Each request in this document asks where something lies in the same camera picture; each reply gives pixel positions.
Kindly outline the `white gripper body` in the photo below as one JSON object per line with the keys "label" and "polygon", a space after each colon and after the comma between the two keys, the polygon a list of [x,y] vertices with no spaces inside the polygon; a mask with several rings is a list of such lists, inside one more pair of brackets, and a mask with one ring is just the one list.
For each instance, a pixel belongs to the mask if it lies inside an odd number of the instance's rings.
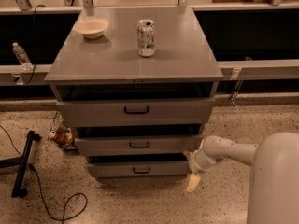
{"label": "white gripper body", "polygon": [[192,152],[188,163],[190,170],[195,174],[204,173],[208,168],[217,164],[216,159],[209,157],[203,149]]}

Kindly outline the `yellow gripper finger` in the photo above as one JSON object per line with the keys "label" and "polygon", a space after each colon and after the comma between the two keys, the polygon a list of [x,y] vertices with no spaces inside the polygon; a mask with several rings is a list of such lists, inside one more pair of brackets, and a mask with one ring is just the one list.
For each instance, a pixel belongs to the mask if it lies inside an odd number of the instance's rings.
{"label": "yellow gripper finger", "polygon": [[201,181],[201,177],[199,174],[195,174],[195,173],[188,174],[186,191],[188,193],[195,191],[200,181]]}

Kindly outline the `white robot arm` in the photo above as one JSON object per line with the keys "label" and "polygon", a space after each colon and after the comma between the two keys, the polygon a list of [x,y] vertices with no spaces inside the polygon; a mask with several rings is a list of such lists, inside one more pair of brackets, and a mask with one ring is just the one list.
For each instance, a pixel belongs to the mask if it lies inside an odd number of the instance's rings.
{"label": "white robot arm", "polygon": [[186,152],[190,168],[187,191],[200,174],[226,160],[250,167],[247,224],[299,224],[299,134],[274,133],[257,145],[215,135]]}

